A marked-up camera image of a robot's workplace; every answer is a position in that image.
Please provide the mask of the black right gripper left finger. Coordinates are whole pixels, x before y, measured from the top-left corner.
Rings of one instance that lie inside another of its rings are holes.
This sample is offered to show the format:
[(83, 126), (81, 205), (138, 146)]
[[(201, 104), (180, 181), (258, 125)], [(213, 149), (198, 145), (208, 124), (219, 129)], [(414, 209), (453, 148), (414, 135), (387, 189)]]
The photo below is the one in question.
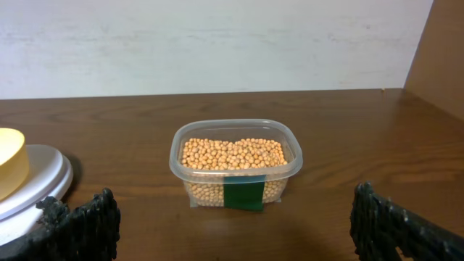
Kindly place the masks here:
[(36, 203), (39, 228), (1, 246), (1, 261), (112, 261), (117, 258), (121, 213), (110, 189), (71, 211), (48, 196)]

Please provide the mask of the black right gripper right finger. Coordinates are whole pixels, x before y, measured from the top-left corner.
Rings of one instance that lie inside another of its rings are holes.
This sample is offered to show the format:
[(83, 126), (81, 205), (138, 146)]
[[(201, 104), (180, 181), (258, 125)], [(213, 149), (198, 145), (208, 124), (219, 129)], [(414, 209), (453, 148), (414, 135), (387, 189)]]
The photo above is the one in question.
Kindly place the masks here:
[(350, 223), (355, 254), (362, 261), (463, 261), (463, 237), (383, 198), (369, 182), (355, 187)]

